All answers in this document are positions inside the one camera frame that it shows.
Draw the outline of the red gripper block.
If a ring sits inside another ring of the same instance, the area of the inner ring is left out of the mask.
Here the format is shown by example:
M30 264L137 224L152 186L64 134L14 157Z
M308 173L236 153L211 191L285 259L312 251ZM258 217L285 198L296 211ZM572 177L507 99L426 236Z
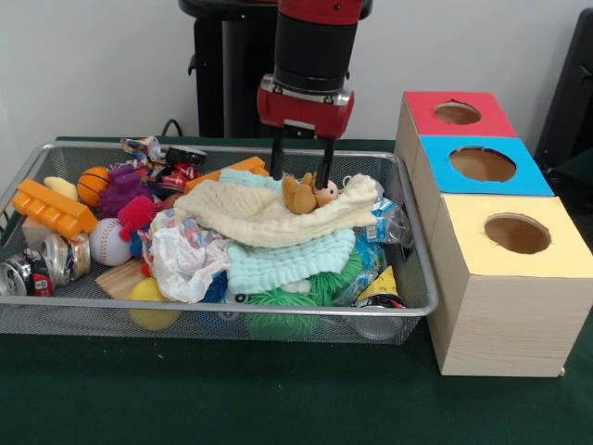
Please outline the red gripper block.
M284 151L283 141L285 126L294 126L313 130L322 138L323 157L316 171L315 187L325 189L330 179L330 170L334 157L334 139L339 139L347 128L355 94L344 90L340 95L332 96L334 103L320 100L307 100L294 95L285 95L268 91L263 87L258 91L258 111L260 120L274 129L271 146L271 176L274 180L283 178Z

